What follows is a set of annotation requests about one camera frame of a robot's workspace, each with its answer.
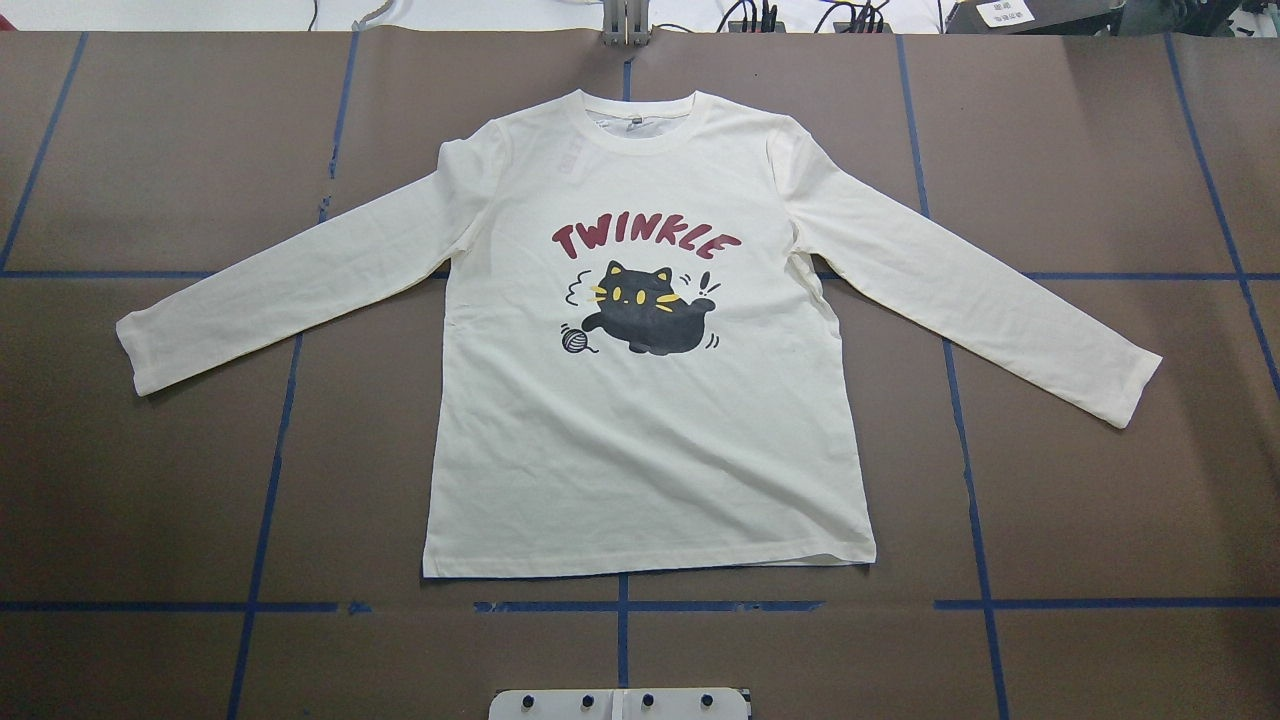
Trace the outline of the cream long-sleeve cat shirt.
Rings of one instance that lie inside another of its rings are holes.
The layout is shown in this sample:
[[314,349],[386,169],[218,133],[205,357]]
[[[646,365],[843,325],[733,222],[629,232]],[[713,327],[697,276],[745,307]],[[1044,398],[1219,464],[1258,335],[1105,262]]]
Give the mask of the cream long-sleeve cat shirt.
[[842,170],[792,117],[575,91],[124,315],[137,395],[448,265],[421,574],[876,561],[814,261],[1124,428],[1161,357]]

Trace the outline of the black box white label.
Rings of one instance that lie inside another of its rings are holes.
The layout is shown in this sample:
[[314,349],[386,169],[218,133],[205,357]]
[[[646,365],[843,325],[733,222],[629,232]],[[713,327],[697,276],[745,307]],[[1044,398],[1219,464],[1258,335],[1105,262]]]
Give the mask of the black box white label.
[[960,1],[946,35],[1115,35],[1124,1]]

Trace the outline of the grey aluminium frame post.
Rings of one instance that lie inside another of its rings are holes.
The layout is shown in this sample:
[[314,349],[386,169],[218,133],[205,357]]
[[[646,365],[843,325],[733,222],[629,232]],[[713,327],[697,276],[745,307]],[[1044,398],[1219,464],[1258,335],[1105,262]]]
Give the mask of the grey aluminium frame post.
[[641,47],[652,40],[649,0],[604,0],[602,42],[605,46]]

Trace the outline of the white pedestal mounting base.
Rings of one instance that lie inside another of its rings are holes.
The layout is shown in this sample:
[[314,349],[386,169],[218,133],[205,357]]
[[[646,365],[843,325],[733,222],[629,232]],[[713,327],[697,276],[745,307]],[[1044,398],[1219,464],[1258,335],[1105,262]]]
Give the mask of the white pedestal mounting base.
[[751,719],[750,691],[731,687],[509,689],[489,719]]

